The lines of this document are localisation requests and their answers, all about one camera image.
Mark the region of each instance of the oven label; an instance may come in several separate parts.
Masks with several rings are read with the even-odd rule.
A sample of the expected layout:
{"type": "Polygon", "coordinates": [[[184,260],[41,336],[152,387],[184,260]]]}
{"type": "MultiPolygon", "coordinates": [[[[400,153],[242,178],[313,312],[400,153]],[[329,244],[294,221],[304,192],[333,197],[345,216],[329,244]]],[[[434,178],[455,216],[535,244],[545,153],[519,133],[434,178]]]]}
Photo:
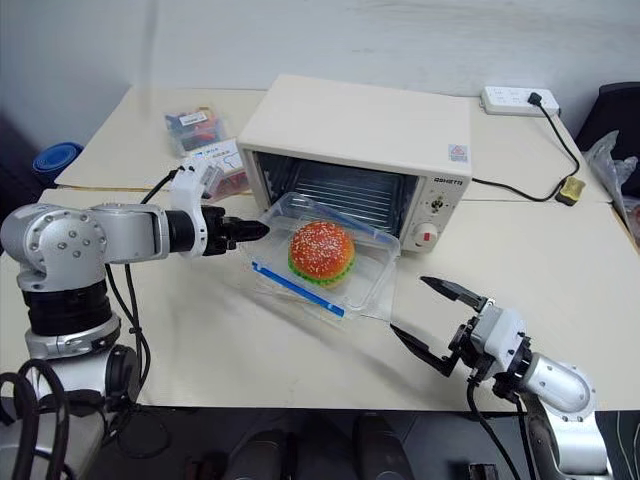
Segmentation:
{"type": "Polygon", "coordinates": [[[207,115],[204,112],[196,112],[180,117],[180,123],[183,127],[188,127],[194,123],[204,122],[206,119],[207,115]]]}
{"type": "Polygon", "coordinates": [[[435,177],[433,179],[434,182],[436,183],[448,183],[449,185],[463,185],[463,181],[462,180],[454,180],[453,178],[440,178],[440,177],[435,177]]]}
{"type": "Polygon", "coordinates": [[[469,161],[469,147],[467,145],[449,144],[449,160],[467,163],[469,161]]]}

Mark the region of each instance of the blue container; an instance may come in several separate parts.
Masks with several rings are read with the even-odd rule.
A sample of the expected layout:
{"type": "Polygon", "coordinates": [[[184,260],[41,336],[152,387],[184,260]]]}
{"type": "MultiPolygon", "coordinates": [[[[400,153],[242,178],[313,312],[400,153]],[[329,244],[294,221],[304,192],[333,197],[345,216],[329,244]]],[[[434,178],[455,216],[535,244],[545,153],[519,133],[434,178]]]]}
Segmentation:
{"type": "Polygon", "coordinates": [[[55,185],[55,180],[82,152],[82,145],[64,142],[42,151],[33,161],[33,169],[46,186],[55,185]]]}

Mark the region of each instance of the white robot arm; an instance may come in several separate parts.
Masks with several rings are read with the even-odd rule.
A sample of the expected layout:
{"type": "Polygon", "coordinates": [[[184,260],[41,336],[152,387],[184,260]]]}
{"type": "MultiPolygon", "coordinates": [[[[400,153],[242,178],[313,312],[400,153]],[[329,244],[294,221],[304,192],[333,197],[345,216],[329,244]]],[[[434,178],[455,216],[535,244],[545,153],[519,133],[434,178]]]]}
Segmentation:
{"type": "Polygon", "coordinates": [[[525,322],[510,309],[460,285],[421,277],[450,300],[476,312],[460,325],[449,344],[452,354],[438,357],[429,346],[392,325],[417,357],[450,376],[458,360],[471,368],[473,386],[495,379],[493,393],[513,403],[521,395],[528,410],[531,449],[541,479],[612,479],[604,440],[595,419],[596,390],[576,366],[532,352],[525,322]]]}

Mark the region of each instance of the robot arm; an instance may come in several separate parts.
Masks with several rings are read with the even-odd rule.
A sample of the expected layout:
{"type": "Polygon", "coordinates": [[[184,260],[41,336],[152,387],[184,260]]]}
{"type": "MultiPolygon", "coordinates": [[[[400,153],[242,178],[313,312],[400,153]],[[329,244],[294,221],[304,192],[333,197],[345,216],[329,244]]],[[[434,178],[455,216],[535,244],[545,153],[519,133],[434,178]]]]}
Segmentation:
{"type": "Polygon", "coordinates": [[[470,382],[494,378],[496,396],[516,403],[521,395],[541,478],[613,478],[595,420],[596,391],[587,376],[573,365],[532,352],[524,320],[514,310],[499,308],[492,299],[456,283],[434,277],[421,280],[450,300],[470,306],[476,315],[460,325],[449,344],[452,353],[445,357],[432,354],[428,345],[392,325],[407,348],[447,377],[462,360],[472,370],[470,382]]]}
{"type": "MultiPolygon", "coordinates": [[[[215,190],[221,178],[222,171],[210,162],[189,159],[173,179],[170,210],[146,204],[87,210],[35,204],[4,221],[0,240],[20,264],[18,286],[29,308],[25,340],[30,357],[51,366],[70,402],[92,403],[110,419],[135,402],[140,390],[141,359],[116,344],[121,321],[107,297],[105,264],[159,260],[173,252],[218,255],[268,233],[258,221],[201,206],[203,193],[215,190]]],[[[46,402],[51,393],[46,379],[33,370],[28,378],[37,399],[46,402]]],[[[41,415],[45,434],[37,448],[45,452],[51,451],[50,431],[56,428],[52,415],[41,415]]],[[[99,418],[97,413],[71,416],[66,462],[79,476],[100,447],[99,418]]],[[[0,425],[0,477],[8,476],[14,464],[21,423],[0,425]]],[[[45,461],[34,463],[34,474],[43,468],[45,461]]]]}

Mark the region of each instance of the white wall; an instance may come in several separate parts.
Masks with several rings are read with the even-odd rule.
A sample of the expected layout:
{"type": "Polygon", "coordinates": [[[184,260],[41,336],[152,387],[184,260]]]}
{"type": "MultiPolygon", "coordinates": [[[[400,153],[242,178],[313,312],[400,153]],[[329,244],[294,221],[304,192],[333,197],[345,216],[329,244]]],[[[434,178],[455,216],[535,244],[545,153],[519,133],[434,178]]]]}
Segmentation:
{"type": "Polygon", "coordinates": [[[267,88],[287,72],[455,95],[541,86],[574,134],[598,86],[640,80],[637,0],[0,2],[1,101],[39,146],[86,143],[148,79],[267,88]]]}

